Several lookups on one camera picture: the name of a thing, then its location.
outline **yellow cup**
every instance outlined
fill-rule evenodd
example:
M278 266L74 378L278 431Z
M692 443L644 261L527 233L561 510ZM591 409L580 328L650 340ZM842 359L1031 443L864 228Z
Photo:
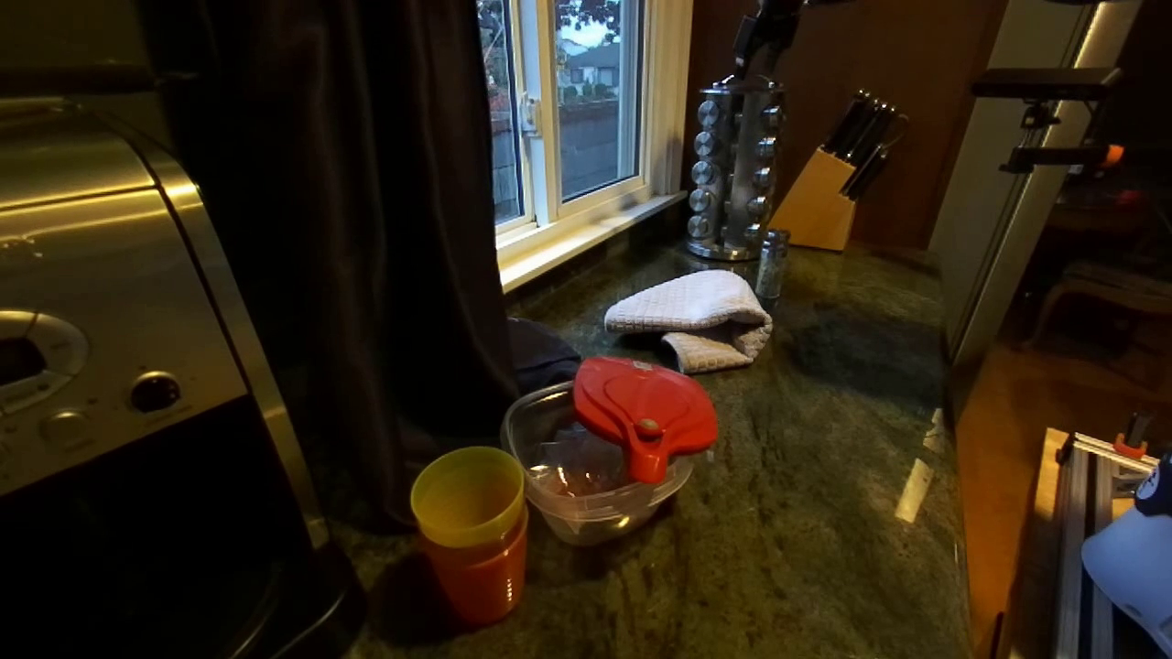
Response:
M440 454L411 484L436 587L464 626L517 610L527 565L525 466L497 445Z

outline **green granite countertop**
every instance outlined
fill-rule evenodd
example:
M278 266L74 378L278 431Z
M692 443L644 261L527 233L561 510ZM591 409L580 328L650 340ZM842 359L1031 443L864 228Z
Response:
M602 316L695 266L711 263L628 238L510 304L582 354L661 359ZM442 626L411 539L342 523L372 592L350 655L970 655L938 283L797 248L768 310L751 366L695 378L721 440L692 484L612 544L573 550L532 523L525 606L490 630Z

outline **wall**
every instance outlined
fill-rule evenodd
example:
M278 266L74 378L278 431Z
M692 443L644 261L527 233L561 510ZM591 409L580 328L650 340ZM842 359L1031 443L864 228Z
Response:
M754 0L695 0L695 89L732 66L732 41ZM908 113L892 169L859 210L855 241L923 252L970 113L970 80L988 58L1004 0L832 0L804 12L800 38L782 58L789 126L776 184L797 184L832 133L855 89Z

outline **knife block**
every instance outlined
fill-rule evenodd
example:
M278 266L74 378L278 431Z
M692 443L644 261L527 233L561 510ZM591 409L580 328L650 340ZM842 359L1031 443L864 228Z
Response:
M789 232L792 244L847 248L855 228L855 200L842 195L855 163L812 150L797 185L776 205L768 228Z

